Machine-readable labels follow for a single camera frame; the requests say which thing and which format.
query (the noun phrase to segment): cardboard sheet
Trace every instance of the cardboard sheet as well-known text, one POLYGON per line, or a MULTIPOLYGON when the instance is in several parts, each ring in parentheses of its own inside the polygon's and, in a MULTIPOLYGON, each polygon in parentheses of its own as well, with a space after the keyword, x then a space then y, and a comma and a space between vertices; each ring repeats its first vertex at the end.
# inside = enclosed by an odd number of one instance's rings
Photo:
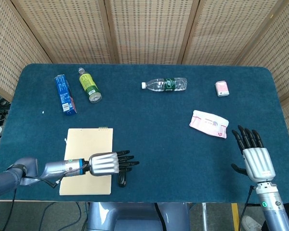
MULTIPOLYGON (((70 128, 67 134, 65 160, 89 157, 95 153, 112 151, 112 128, 70 128)), ((60 184, 60 195, 110 194, 111 175, 65 177, 60 184)))

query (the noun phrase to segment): blue box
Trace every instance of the blue box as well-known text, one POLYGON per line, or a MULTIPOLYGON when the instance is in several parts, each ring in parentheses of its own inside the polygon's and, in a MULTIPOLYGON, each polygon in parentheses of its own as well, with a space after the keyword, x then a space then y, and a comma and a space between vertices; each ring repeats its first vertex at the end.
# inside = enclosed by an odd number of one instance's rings
POLYGON ((66 76, 58 75, 57 77, 54 78, 54 80, 56 81, 63 112, 66 115, 76 114, 77 113, 76 107, 66 76))

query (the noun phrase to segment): water bottle cap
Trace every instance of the water bottle cap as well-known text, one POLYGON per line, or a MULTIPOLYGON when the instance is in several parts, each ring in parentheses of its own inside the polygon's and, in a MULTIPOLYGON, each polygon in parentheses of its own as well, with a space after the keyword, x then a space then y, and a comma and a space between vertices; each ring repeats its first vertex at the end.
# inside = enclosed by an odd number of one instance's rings
POLYGON ((82 67, 78 69, 78 73, 84 72, 85 69, 83 69, 82 67))

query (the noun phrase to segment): robotic arm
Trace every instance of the robotic arm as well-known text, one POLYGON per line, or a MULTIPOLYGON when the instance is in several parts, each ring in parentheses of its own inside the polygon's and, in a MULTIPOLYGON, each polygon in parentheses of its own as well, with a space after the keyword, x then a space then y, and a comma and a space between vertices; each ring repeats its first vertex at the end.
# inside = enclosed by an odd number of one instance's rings
POLYGON ((256 193, 260 200, 267 226, 270 231, 289 231, 289 219, 283 202, 280 198, 277 185, 271 181, 275 177, 275 170, 270 154, 263 146, 257 131, 244 129, 238 126, 242 137, 235 130, 232 133, 236 137, 246 169, 232 164, 232 168, 241 174, 248 176, 257 184, 256 193))
POLYGON ((64 160, 51 162, 45 165, 44 171, 38 177, 38 161, 35 158, 21 158, 8 169, 0 173, 0 196, 15 189, 18 185, 31 185, 39 181, 47 182, 56 187, 63 177, 84 175, 89 171, 94 176, 119 174, 119 181, 126 177, 131 167, 139 164, 138 161, 128 162, 134 156, 124 156, 130 151, 93 154, 88 161, 84 159, 64 160), (47 179, 57 179, 52 184, 47 179))

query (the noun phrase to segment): blue tablecloth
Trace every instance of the blue tablecloth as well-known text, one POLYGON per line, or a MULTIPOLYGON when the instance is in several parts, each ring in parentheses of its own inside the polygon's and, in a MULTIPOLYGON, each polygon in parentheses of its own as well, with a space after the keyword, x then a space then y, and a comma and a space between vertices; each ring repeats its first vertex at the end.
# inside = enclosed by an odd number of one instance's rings
MULTIPOLYGON (((140 165, 127 175, 126 188, 112 178, 111 195, 60 196, 59 187, 39 182, 19 187, 18 200, 112 202, 245 202, 248 177, 231 134, 238 124, 256 129, 270 152, 283 201, 289 202, 289 135, 270 72, 262 67, 195 65, 31 64, 20 76, 0 142, 0 172, 24 156, 45 163, 64 158, 69 128, 114 129, 113 150, 131 150, 140 165), (91 104, 78 68, 92 74, 103 99, 91 104), (65 74, 77 114, 62 112, 54 82, 65 74), (185 77, 187 90, 153 92, 141 82, 185 77), (227 81, 230 95, 217 97, 214 83, 227 81), (227 139, 191 127, 193 110, 229 120, 227 139)), ((0 199, 11 199, 13 193, 0 199)), ((250 202, 258 202, 251 197, 250 202)))

